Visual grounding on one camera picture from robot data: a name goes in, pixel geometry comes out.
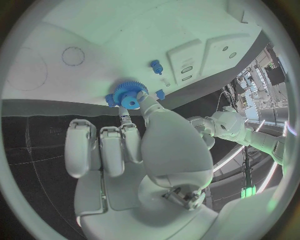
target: cable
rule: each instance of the cable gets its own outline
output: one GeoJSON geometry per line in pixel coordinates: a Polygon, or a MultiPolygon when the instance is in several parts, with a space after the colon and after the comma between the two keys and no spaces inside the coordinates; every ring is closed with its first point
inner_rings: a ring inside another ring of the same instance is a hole
{"type": "Polygon", "coordinates": [[[229,94],[229,96],[231,97],[231,101],[232,101],[233,108],[234,108],[236,111],[238,111],[237,108],[236,108],[236,106],[235,106],[234,98],[233,98],[233,96],[231,95],[231,93],[228,92],[228,91],[222,91],[222,92],[221,92],[221,94],[220,94],[220,96],[219,96],[219,99],[218,99],[218,101],[217,101],[217,106],[216,106],[216,110],[215,110],[215,111],[216,111],[216,112],[218,111],[219,104],[220,104],[220,100],[221,100],[221,96],[222,96],[223,93],[229,94]]]}

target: robotic arm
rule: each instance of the robotic arm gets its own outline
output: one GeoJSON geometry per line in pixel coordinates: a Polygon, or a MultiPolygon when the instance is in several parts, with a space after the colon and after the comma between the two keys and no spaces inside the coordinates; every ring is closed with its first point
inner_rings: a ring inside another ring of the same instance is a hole
{"type": "Polygon", "coordinates": [[[223,111],[215,112],[211,117],[196,116],[188,120],[203,136],[209,149],[212,147],[211,138],[218,137],[244,146],[252,146],[271,155],[278,164],[283,164],[285,137],[256,132],[252,127],[245,126],[241,115],[230,106],[224,107],[223,111]]]}

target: black floor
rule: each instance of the black floor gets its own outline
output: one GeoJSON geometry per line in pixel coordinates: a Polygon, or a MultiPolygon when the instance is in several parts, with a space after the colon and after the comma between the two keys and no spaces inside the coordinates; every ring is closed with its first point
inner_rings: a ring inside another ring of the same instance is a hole
{"type": "MultiPolygon", "coordinates": [[[[185,118],[211,116],[217,107],[219,92],[212,93],[174,109],[185,118]]],[[[221,106],[227,105],[224,98],[221,106]]],[[[74,193],[77,180],[65,168],[64,144],[71,120],[84,118],[99,130],[119,126],[118,116],[97,117],[31,116],[3,117],[2,133],[7,161],[23,195],[33,209],[61,235],[69,240],[84,240],[74,213],[74,193]]],[[[141,136],[145,132],[141,116],[132,116],[141,136]]],[[[211,149],[214,163],[222,159],[236,144],[216,139],[211,149]]],[[[7,205],[1,204],[3,239],[32,239],[20,226],[7,205]]]]}

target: robotic hand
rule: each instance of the robotic hand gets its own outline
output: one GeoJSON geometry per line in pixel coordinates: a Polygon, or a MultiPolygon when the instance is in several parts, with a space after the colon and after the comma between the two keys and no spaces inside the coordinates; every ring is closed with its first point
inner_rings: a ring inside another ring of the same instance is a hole
{"type": "Polygon", "coordinates": [[[271,155],[278,164],[283,164],[285,137],[256,132],[252,127],[245,126],[242,116],[230,106],[223,107],[223,111],[217,111],[211,117],[195,116],[188,120],[203,136],[209,149],[212,147],[211,138],[218,137],[244,146],[250,145],[271,155]]]}

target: blue gear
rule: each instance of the blue gear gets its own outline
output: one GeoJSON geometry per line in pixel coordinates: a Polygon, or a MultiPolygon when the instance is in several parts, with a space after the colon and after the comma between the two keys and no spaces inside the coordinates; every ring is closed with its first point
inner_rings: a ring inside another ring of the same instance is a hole
{"type": "Polygon", "coordinates": [[[114,95],[113,94],[108,94],[105,96],[105,101],[108,103],[108,106],[110,108],[113,108],[116,106],[115,101],[114,101],[114,95]]]}
{"type": "Polygon", "coordinates": [[[149,94],[147,87],[137,81],[127,81],[119,84],[113,93],[113,101],[116,105],[123,106],[126,109],[137,109],[140,104],[137,95],[140,91],[149,94]]]}

